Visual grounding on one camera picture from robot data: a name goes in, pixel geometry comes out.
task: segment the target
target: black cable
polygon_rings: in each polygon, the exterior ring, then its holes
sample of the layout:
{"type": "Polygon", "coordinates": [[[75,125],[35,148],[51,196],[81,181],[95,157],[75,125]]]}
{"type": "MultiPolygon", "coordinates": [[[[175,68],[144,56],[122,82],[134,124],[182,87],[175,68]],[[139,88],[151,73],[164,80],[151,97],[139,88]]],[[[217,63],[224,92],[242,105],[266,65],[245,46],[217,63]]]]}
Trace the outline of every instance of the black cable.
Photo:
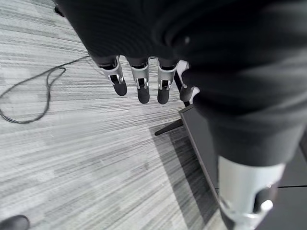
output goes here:
{"type": "Polygon", "coordinates": [[[47,113],[47,111],[49,110],[49,104],[50,104],[50,98],[51,98],[51,94],[50,94],[51,86],[52,86],[52,84],[53,84],[57,79],[59,79],[59,78],[63,75],[63,73],[65,73],[66,68],[64,68],[64,66],[70,65],[70,64],[75,63],[75,62],[78,62],[78,61],[81,61],[81,60],[83,60],[83,59],[85,59],[85,58],[88,58],[88,57],[89,57],[89,55],[86,55],[86,56],[81,57],[81,58],[79,58],[79,59],[76,59],[76,60],[73,60],[73,61],[64,63],[64,64],[59,65],[59,66],[55,66],[55,67],[53,67],[53,68],[51,68],[51,69],[48,69],[48,70],[46,70],[45,72],[42,72],[42,73],[40,73],[40,74],[37,74],[37,75],[35,75],[35,76],[33,76],[33,77],[30,77],[30,78],[28,78],[28,79],[26,79],[26,80],[23,80],[23,81],[21,81],[21,82],[15,84],[15,85],[13,85],[13,86],[11,86],[10,88],[8,88],[6,91],[4,91],[4,92],[0,95],[0,99],[1,99],[5,94],[7,94],[8,92],[10,92],[12,89],[14,89],[15,87],[17,87],[18,85],[24,84],[24,83],[27,82],[27,81],[33,80],[33,79],[35,79],[35,78],[38,78],[38,77],[43,76],[44,74],[48,73],[48,75],[47,75],[47,77],[46,77],[46,88],[47,88],[46,98],[47,98],[47,101],[46,101],[45,109],[44,109],[44,111],[43,111],[40,115],[38,115],[36,118],[34,118],[34,119],[32,119],[32,120],[26,120],[26,121],[17,121],[17,120],[14,120],[14,119],[12,119],[12,118],[6,116],[6,115],[3,113],[3,111],[2,111],[1,109],[0,109],[0,116],[1,116],[4,120],[7,120],[8,122],[12,122],[12,123],[16,123],[16,124],[28,124],[28,123],[31,123],[31,122],[34,122],[34,121],[37,121],[37,120],[41,119],[41,118],[47,113]],[[56,70],[58,70],[58,69],[62,69],[62,70],[63,70],[62,73],[60,73],[55,79],[52,80],[51,83],[49,83],[49,77],[50,77],[50,75],[51,75],[54,71],[56,71],[56,70]]]}

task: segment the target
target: black table leg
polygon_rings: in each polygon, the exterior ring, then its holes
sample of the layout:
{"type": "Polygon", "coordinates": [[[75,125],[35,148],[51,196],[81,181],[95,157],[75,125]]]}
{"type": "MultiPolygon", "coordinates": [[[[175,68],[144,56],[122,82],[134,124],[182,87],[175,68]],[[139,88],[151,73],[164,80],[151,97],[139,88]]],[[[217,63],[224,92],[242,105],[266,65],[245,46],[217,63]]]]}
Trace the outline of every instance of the black table leg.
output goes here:
{"type": "Polygon", "coordinates": [[[173,123],[169,124],[168,126],[156,131],[154,133],[155,136],[158,136],[160,134],[163,134],[163,133],[166,133],[168,131],[171,131],[175,128],[178,128],[178,127],[181,127],[183,126],[183,123],[182,123],[182,120],[181,119],[178,119],[177,121],[174,121],[173,123]]]}

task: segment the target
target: robotic hand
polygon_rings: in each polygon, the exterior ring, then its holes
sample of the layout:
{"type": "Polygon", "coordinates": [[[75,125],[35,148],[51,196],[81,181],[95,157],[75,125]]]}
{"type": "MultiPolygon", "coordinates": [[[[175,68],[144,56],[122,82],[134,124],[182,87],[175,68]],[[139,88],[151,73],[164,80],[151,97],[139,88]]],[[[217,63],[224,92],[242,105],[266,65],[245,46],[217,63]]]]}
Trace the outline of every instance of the robotic hand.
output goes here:
{"type": "Polygon", "coordinates": [[[55,2],[103,70],[124,55],[144,86],[146,62],[134,58],[189,62],[182,78],[200,89],[194,105],[219,155],[222,218],[255,229],[305,128],[307,0],[55,2]]]}

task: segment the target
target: black sleeve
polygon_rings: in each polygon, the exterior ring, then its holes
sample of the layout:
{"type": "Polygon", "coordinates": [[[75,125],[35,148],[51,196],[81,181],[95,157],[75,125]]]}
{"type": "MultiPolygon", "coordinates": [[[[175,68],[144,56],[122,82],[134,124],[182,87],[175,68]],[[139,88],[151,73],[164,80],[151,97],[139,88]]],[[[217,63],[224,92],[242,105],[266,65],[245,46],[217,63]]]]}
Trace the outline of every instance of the black sleeve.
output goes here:
{"type": "Polygon", "coordinates": [[[189,44],[174,42],[191,61],[183,81],[201,90],[195,107],[218,154],[252,166],[288,162],[307,121],[307,1],[245,2],[204,15],[201,32],[186,29],[189,44]]]}

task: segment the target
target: black fabric cover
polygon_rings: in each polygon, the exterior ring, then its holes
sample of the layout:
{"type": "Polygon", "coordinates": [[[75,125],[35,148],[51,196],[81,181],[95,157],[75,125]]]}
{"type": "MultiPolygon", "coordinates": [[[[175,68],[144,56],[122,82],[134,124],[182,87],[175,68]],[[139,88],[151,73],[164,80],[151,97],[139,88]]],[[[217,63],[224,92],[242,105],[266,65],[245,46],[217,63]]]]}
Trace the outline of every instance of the black fabric cover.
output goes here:
{"type": "Polygon", "coordinates": [[[183,59],[218,154],[289,161],[307,118],[306,0],[56,0],[92,58],[183,59]]]}

